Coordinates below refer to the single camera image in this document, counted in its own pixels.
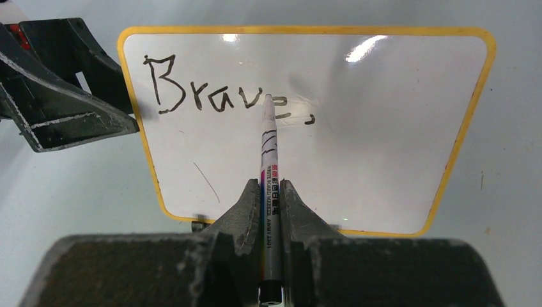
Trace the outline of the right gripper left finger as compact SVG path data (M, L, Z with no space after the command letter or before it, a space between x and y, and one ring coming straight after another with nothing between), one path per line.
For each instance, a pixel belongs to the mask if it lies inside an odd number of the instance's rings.
M259 184L195 233L70 235L46 252L21 306L257 306Z

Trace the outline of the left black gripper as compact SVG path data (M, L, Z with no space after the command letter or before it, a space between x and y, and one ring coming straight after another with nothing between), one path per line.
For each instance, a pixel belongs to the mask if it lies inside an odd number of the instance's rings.
M80 18L1 23L1 118L50 152L133 134L121 67Z

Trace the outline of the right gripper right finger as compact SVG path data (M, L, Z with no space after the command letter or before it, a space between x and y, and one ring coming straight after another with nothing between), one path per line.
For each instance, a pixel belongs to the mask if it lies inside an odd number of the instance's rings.
M350 238L281 182L286 306L503 306L480 254L458 239Z

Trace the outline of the yellow framed whiteboard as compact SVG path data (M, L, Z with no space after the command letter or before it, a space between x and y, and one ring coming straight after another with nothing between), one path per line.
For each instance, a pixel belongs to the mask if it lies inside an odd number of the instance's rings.
M213 221L259 177L262 104L279 177L356 235L432 224L497 53L476 27L134 26L118 55L159 205Z

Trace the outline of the silver whiteboard marker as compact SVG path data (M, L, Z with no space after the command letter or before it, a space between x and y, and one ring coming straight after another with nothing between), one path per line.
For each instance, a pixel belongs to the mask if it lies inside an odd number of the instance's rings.
M260 217L263 235L259 303L282 303L283 261L280 217L280 184L275 104L271 94L263 102L260 167Z

